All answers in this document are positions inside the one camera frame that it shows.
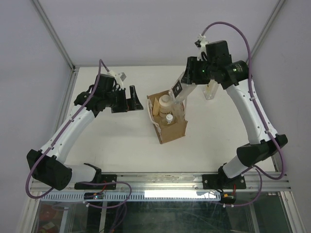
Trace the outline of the clear bottle white cap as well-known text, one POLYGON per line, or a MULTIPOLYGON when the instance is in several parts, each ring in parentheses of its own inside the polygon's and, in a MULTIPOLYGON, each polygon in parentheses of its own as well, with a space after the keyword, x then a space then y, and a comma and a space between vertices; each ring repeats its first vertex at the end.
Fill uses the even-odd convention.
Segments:
POLYGON ((172 114, 167 114, 165 118, 162 119, 161 124, 163 126, 170 126, 176 123, 176 117, 172 114))

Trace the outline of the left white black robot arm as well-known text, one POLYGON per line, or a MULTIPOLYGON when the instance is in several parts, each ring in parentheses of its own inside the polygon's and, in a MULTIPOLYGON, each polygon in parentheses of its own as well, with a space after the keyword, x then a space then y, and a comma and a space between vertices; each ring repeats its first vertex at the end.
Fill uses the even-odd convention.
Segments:
POLYGON ((67 156, 84 129, 109 108, 112 113, 125 113, 143 110, 135 86, 121 87, 116 78, 100 74, 87 91, 81 92, 67 119, 53 137, 39 150, 30 150, 27 154, 32 177, 56 190, 63 190, 70 182, 86 183, 90 188, 98 188, 102 183, 100 168, 84 163, 66 165, 67 156))

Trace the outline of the clear square bottle dark cap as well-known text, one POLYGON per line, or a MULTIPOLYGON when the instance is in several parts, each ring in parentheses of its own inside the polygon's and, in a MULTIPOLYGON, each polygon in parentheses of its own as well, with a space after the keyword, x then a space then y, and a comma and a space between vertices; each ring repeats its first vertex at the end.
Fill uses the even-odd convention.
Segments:
POLYGON ((209 84, 205 85, 203 89, 203 93, 204 93, 206 100, 214 99, 216 92, 218 90, 218 87, 219 87, 219 84, 214 80, 211 80, 209 84))

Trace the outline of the white cream jar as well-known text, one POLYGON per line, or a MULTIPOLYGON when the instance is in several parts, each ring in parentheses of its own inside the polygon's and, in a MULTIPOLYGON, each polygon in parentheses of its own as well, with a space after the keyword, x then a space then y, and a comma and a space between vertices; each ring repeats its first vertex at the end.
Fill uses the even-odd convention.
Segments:
POLYGON ((167 114, 172 113, 172 101, 169 95, 163 95, 159 98, 159 116, 165 118, 167 114))

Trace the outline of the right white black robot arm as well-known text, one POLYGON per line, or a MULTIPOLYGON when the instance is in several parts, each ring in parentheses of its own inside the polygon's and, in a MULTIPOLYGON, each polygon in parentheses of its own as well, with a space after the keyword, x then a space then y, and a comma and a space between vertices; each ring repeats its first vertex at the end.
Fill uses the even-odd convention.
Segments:
POLYGON ((208 43, 199 39, 200 55, 187 58, 184 73, 175 83, 173 99, 182 102, 198 85, 214 80, 233 100, 242 118, 248 144, 237 148, 236 156, 218 169, 210 181, 216 188, 228 188, 242 172, 275 155, 288 142, 270 123, 255 92, 249 67, 244 61, 232 62, 225 40, 208 43))

